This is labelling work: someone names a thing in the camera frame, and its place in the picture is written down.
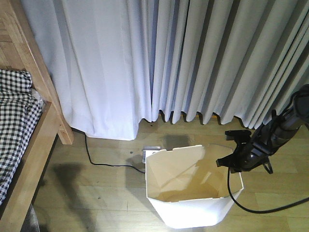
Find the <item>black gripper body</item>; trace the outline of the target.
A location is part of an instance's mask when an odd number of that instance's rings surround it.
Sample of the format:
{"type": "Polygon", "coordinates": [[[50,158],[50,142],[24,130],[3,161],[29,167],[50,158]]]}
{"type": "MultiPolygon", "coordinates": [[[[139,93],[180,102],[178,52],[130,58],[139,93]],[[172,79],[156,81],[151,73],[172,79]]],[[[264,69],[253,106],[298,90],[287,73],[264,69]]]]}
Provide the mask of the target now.
{"type": "Polygon", "coordinates": [[[269,173],[273,173],[269,157],[289,141],[289,131],[277,119],[261,125],[247,144],[236,146],[232,154],[217,159],[218,167],[224,166],[231,173],[249,172],[262,165],[269,173]]]}

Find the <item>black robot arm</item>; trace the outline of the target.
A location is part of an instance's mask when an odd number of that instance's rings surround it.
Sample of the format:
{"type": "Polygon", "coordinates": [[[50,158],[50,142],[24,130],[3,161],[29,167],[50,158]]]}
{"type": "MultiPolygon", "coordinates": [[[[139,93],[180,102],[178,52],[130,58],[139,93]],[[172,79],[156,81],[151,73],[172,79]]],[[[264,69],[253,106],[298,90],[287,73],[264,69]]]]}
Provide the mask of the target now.
{"type": "Polygon", "coordinates": [[[309,85],[303,85],[292,94],[290,101],[281,114],[272,111],[272,119],[261,124],[254,133],[249,130],[227,130],[227,140],[233,140],[237,146],[228,156],[217,159],[218,167],[224,166],[231,173],[249,172],[262,165],[273,173],[269,157],[286,144],[298,132],[299,128],[309,123],[309,85]]]}

